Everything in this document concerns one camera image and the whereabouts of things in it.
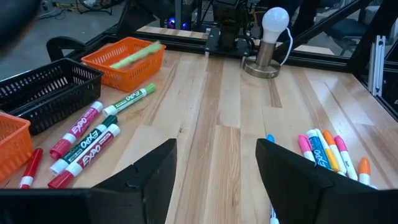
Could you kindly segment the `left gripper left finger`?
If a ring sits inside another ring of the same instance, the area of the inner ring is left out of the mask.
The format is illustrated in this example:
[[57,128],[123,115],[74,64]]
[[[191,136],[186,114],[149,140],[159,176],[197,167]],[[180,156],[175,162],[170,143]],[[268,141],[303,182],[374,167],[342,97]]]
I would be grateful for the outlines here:
[[94,186],[90,224],[164,224],[177,168],[177,140],[168,139]]

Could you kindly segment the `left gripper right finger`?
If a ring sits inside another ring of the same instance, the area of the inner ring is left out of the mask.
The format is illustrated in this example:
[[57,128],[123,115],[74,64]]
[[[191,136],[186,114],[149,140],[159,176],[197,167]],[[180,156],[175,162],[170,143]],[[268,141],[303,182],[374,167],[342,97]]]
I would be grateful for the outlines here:
[[258,139],[261,180],[280,224],[377,224],[375,189]]

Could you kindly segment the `yellow-capped white marker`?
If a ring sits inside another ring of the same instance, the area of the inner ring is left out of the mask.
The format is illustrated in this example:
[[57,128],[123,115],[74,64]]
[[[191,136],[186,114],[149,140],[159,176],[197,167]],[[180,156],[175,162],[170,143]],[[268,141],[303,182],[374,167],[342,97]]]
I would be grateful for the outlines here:
[[326,139],[323,137],[323,134],[321,133],[321,131],[319,129],[315,129],[315,132],[317,133],[317,136],[320,138],[321,144],[322,144],[325,154],[328,158],[331,169],[334,172],[339,172],[340,171],[339,165],[338,165],[338,163],[333,155],[333,152],[331,151]]

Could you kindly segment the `blue Sharpie highlighter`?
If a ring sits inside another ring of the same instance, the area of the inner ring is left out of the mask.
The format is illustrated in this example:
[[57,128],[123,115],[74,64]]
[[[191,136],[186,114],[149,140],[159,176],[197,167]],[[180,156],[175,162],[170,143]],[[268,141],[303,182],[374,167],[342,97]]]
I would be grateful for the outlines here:
[[322,142],[314,129],[307,131],[307,137],[312,146],[312,153],[315,158],[317,165],[322,166],[328,170],[332,170]]

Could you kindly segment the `pink-capped white marker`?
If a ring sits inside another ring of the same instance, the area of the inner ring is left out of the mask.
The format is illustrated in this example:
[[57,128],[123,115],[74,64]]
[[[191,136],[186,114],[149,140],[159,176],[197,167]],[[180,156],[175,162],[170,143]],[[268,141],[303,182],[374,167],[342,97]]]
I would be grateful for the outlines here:
[[340,156],[342,158],[343,165],[346,168],[346,174],[348,175],[348,177],[350,179],[358,180],[358,175],[356,173],[356,170],[354,168],[353,162],[351,160],[351,157],[349,155],[348,149],[346,147],[346,144],[345,144],[343,138],[341,136],[337,135],[334,138],[334,140],[335,140],[336,146],[340,152]]
[[312,146],[310,144],[310,141],[305,135],[300,134],[298,136],[298,144],[303,154],[303,157],[312,162],[315,162],[315,158],[312,154]]

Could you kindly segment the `orange-capped white marker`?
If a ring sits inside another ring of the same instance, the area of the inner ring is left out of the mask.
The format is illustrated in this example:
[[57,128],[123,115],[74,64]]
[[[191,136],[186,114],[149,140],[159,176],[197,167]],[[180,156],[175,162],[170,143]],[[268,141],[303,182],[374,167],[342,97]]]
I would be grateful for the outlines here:
[[362,157],[358,165],[358,181],[364,185],[368,185],[374,189],[378,189],[371,184],[371,168],[370,162],[367,158]]
[[339,166],[340,172],[343,175],[346,175],[346,173],[347,173],[346,167],[345,167],[345,165],[343,163],[343,160],[341,158],[340,152],[339,152],[339,150],[337,148],[336,142],[333,139],[333,136],[332,136],[331,132],[329,132],[329,130],[327,130],[327,129],[324,129],[322,133],[323,133],[323,136],[324,136],[326,142],[328,143],[328,145],[329,145],[329,147],[330,147],[330,149],[331,149],[331,151],[332,151],[332,153],[333,153],[333,155],[334,155],[334,157],[336,159],[336,162],[337,162],[337,164]]

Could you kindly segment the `dark green Expo marker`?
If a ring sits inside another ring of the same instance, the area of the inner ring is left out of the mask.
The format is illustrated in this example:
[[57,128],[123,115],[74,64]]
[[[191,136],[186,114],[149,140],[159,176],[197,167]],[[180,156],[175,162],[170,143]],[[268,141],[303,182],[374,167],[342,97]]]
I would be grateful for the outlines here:
[[101,124],[99,124],[89,134],[87,134],[78,144],[76,144],[73,148],[71,148],[62,158],[58,159],[53,165],[51,165],[49,168],[50,172],[55,176],[59,175],[111,124],[116,124],[117,122],[118,122],[117,116],[109,115]]

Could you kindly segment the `magenta Expo marker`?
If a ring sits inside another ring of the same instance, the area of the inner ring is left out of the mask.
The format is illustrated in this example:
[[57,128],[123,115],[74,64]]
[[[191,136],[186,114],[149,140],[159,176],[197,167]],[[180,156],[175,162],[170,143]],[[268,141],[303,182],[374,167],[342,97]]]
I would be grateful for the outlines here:
[[95,101],[69,131],[65,133],[61,140],[50,149],[50,157],[55,160],[63,157],[71,149],[75,141],[80,139],[84,132],[90,127],[102,109],[103,104],[99,101]]

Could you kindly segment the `light green Expo marker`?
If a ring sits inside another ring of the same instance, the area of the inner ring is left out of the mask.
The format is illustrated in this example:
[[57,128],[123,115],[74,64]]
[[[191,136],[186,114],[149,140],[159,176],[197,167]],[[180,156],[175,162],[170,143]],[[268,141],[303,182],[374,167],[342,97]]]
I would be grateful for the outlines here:
[[103,110],[103,114],[105,117],[108,117],[109,115],[116,115],[120,111],[131,106],[132,104],[144,98],[145,96],[153,93],[155,90],[156,90],[156,85],[154,83],[150,83],[146,87],[141,88],[131,93],[130,95],[125,96],[121,100],[111,104],[110,106],[106,107]]

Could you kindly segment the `thin red Expo marker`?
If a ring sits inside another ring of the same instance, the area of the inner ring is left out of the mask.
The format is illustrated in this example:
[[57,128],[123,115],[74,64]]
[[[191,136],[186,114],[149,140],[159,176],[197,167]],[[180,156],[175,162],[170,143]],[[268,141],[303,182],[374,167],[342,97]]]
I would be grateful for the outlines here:
[[37,148],[34,150],[28,165],[24,171],[22,179],[19,184],[20,189],[29,189],[33,183],[34,177],[37,173],[38,166],[41,162],[43,149]]

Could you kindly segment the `yellow-green highlighter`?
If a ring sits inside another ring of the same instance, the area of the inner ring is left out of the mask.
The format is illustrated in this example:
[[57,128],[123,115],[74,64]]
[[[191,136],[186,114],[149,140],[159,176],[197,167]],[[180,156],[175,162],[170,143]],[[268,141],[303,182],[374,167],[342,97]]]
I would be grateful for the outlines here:
[[120,60],[119,62],[112,64],[110,67],[115,69],[126,67],[129,64],[134,63],[140,59],[143,59],[150,54],[156,53],[161,48],[162,44],[159,41],[154,42],[148,45],[147,47],[144,47],[143,49],[137,51],[136,53],[133,53],[132,55]]

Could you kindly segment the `black mesh basket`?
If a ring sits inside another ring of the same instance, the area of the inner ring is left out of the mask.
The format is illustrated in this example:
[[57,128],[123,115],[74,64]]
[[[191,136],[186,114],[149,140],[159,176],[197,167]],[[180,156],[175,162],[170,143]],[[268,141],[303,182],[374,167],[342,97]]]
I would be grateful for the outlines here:
[[69,58],[0,81],[0,110],[38,135],[101,95],[103,73]]

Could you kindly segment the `black table clamp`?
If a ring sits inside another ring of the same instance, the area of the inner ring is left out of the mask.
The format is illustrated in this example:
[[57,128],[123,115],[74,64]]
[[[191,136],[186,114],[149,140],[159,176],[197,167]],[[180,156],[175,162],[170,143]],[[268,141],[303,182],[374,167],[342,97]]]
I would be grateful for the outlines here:
[[47,53],[52,62],[65,57],[62,50],[77,50],[79,52],[86,50],[87,47],[80,40],[64,36],[51,38],[46,43]]

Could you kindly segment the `dark office chair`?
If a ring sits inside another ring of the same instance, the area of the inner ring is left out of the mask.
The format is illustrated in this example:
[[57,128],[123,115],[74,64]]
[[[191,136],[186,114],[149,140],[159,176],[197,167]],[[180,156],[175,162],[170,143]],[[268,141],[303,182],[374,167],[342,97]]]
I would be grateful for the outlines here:
[[355,19],[346,18],[327,28],[324,33],[342,48],[340,56],[343,56],[346,51],[354,52],[367,28],[367,25]]

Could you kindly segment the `silver aluminium extrusion post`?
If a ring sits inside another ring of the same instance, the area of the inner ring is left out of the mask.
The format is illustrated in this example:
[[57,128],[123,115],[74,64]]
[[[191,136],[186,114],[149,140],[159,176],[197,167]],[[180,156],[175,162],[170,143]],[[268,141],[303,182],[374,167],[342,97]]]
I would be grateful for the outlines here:
[[368,91],[373,96],[382,96],[386,37],[377,35],[369,58]]

